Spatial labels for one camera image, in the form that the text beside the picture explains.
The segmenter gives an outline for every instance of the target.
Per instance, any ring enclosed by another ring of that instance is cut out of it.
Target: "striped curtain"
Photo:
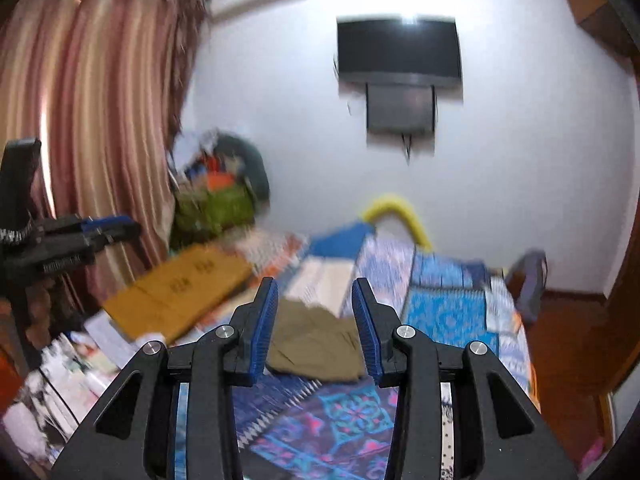
[[[167,257],[183,12],[184,0],[20,0],[0,31],[0,147],[42,141],[41,213],[127,214],[143,227],[141,248],[113,246],[76,272],[81,298],[102,303]]]

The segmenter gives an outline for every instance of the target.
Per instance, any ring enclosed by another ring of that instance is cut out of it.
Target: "bedspread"
[[[350,243],[346,245],[348,253],[341,253],[340,244],[335,241],[347,235],[350,237]],[[311,298],[322,303],[320,299],[324,297],[327,286],[332,284],[325,283],[318,276],[330,276],[332,273],[329,267],[327,272],[316,267],[322,265],[323,258],[327,266],[335,266],[337,261],[323,255],[339,257],[345,268],[345,258],[351,257],[351,279],[345,280],[343,272],[337,273],[339,279],[334,285],[340,290],[332,291],[332,298],[344,295],[342,316],[353,315],[350,283],[357,277],[367,278],[380,303],[391,306],[404,322],[423,330],[435,340],[458,346],[464,346],[475,338],[484,340],[520,386],[531,394],[524,330],[500,334],[486,331],[484,294],[490,290],[490,279],[482,263],[467,264],[424,253],[395,238],[363,231],[357,224],[344,229],[344,233],[315,238],[310,242],[295,235],[276,236],[273,241],[264,233],[254,238],[259,241],[260,248],[268,247],[271,251],[268,263],[262,250],[257,251],[256,244],[241,243],[238,250],[242,252],[244,249],[246,255],[255,260],[258,276],[268,274],[276,277],[281,294],[286,296],[290,293],[303,300]],[[360,250],[356,251],[354,247],[358,244]],[[308,267],[301,266],[306,256],[313,256],[316,267],[313,279],[305,279],[304,287],[301,287],[296,277],[301,268]],[[293,287],[291,291],[288,290],[289,285]],[[207,319],[207,329],[227,319],[211,317]],[[355,384],[324,384],[315,393],[313,391],[319,386],[317,382],[301,383],[300,386],[306,393],[299,397],[294,394],[294,402],[287,400],[286,395],[279,397],[275,392],[272,398],[277,399],[277,406],[266,408],[254,406],[250,399],[252,395],[263,395],[268,384],[243,392],[243,404],[239,406],[242,411],[239,443],[243,446],[248,444],[253,453],[299,478],[383,478],[396,413],[397,391],[393,388],[379,389],[369,378]],[[452,479],[454,443],[449,385],[442,384],[441,391],[441,478]],[[177,450],[184,449],[183,446],[184,442],[177,441]],[[184,463],[177,460],[177,480],[183,478],[180,475],[183,466]]]

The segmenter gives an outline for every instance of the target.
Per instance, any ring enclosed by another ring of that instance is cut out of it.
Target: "yellow pool noodle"
[[[409,229],[414,243],[417,246],[428,252],[433,251],[431,241],[420,224],[414,208],[404,198],[393,194],[383,195],[379,199],[374,200],[371,206],[362,214],[362,219],[365,222],[373,224],[381,216],[387,214],[394,214],[401,219],[405,227]]]

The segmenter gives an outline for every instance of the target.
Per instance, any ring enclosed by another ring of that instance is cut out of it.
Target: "wall-mounted tv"
[[[462,81],[456,22],[432,18],[338,20],[341,81],[455,86]]]

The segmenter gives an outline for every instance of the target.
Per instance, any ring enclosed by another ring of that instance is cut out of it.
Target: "paper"
[[[180,345],[188,345],[189,343],[195,343],[204,334],[205,333],[202,330],[200,330],[197,326],[195,326],[191,330],[189,330],[185,335],[176,339],[174,341],[174,345],[180,346]]]
[[[138,351],[136,345],[120,332],[111,316],[103,310],[85,321],[84,329],[118,368],[124,368]]]
[[[513,298],[502,278],[492,276],[491,288],[484,288],[488,332],[515,334],[522,326]]]
[[[353,280],[353,260],[308,256],[285,293],[289,300],[325,307],[340,316],[344,298]]]
[[[111,375],[118,371],[118,367],[111,362],[107,355],[99,348],[92,352],[86,361],[96,370],[105,375]]]

